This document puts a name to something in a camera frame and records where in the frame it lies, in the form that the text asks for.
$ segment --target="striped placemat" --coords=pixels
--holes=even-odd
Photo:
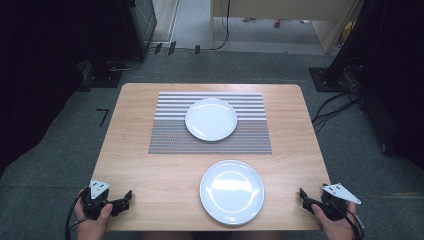
[[[228,102],[237,113],[234,132],[215,142],[193,136],[185,125],[190,106],[205,98]],[[272,154],[260,92],[160,92],[149,154]]]

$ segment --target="hand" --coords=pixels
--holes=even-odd
[[[112,212],[113,205],[107,204],[103,207],[97,220],[87,219],[84,222],[78,224],[77,227],[77,239],[78,240],[100,240],[102,236],[109,230],[107,228],[108,219]],[[78,199],[77,204],[74,208],[75,215],[78,220],[83,219],[84,210],[81,203],[81,198]]]
[[[352,213],[356,214],[356,204],[349,202],[347,209]],[[322,230],[325,233],[327,240],[352,240],[354,238],[354,233],[352,225],[346,220],[342,219],[339,221],[331,221],[327,218],[322,209],[316,205],[312,204],[312,210],[318,221],[321,224]],[[352,214],[348,213],[348,218],[352,223],[355,224],[355,217]]]

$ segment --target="round plate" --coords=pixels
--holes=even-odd
[[[200,200],[217,221],[241,225],[261,210],[264,187],[256,171],[246,163],[224,160],[212,165],[200,182]]]
[[[185,116],[187,129],[205,141],[218,141],[228,137],[237,126],[234,108],[219,99],[208,98],[195,102]]]

